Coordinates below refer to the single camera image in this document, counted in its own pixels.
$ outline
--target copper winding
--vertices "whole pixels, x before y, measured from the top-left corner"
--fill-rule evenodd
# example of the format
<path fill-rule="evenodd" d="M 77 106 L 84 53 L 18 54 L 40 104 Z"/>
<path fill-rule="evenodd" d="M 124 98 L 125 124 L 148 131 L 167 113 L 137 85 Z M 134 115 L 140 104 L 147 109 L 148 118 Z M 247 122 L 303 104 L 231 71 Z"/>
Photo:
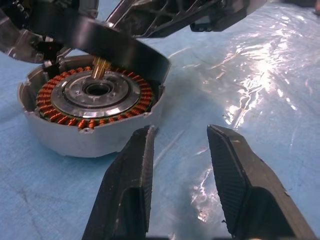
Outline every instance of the copper winding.
<path fill-rule="evenodd" d="M 63 112 L 57 111 L 51 103 L 51 93 L 53 88 L 59 82 L 61 82 L 70 75 L 91 70 L 92 68 L 90 66 L 78 67 L 77 69 L 70 69 L 68 72 L 65 71 L 60 75 L 57 75 L 54 78 L 50 79 L 46 84 L 44 84 L 42 88 L 39 90 L 38 95 L 36 97 L 36 105 L 39 109 L 40 114 L 46 117 L 49 121 L 55 122 L 57 124 L 77 126 L 79 129 L 94 129 L 94 127 L 96 126 L 113 123 L 115 121 L 123 120 L 126 118 L 131 118 L 143 114 L 148 110 L 149 106 L 151 105 L 154 99 L 154 94 L 149 84 L 140 75 L 137 75 L 132 71 L 126 71 L 120 68 L 111 67 L 111 71 L 127 75 L 140 86 L 141 97 L 136 103 L 136 105 L 134 105 L 131 109 L 127 110 L 126 112 L 122 112 L 112 117 L 100 119 L 75 118 L 70 115 L 66 115 Z"/>

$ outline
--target blue surface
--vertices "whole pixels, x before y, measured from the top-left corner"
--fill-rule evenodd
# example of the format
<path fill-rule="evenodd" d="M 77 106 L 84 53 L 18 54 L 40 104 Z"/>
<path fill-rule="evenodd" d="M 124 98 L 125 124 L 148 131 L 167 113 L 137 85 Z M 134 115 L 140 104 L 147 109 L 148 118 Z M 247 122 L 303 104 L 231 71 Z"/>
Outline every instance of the blue surface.
<path fill-rule="evenodd" d="M 100 19 L 115 5 L 101 1 Z M 276 4 L 222 33 L 145 40 L 172 61 L 149 235 L 228 236 L 206 135 L 216 124 L 246 137 L 320 237 L 319 40 L 311 9 Z M 0 56 L 0 239 L 79 240 L 116 154 L 63 157 L 38 143 L 16 97 L 35 67 Z"/>

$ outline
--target center hole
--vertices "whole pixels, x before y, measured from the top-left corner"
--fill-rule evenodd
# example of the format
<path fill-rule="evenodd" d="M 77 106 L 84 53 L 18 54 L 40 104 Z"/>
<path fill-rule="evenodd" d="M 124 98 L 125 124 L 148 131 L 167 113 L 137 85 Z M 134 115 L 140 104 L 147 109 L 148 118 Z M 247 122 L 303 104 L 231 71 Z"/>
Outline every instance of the center hole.
<path fill-rule="evenodd" d="M 111 87 L 105 83 L 93 83 L 84 88 L 86 94 L 101 96 L 110 93 Z"/>

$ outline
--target plastic sheet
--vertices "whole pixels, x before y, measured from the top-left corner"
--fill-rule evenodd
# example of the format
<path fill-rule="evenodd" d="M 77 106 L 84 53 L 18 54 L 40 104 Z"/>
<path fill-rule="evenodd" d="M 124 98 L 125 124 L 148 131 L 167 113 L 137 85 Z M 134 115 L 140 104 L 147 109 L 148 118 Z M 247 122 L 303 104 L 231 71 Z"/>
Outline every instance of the plastic sheet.
<path fill-rule="evenodd" d="M 105 19 L 116 2 L 100 3 Z M 270 3 L 221 33 L 144 42 L 172 62 L 155 140 L 149 236 L 228 236 L 206 127 L 244 135 L 320 236 L 320 32 L 313 9 Z M 80 239 L 115 154 L 59 156 L 29 133 L 16 86 L 35 65 L 0 57 L 1 239 Z"/>

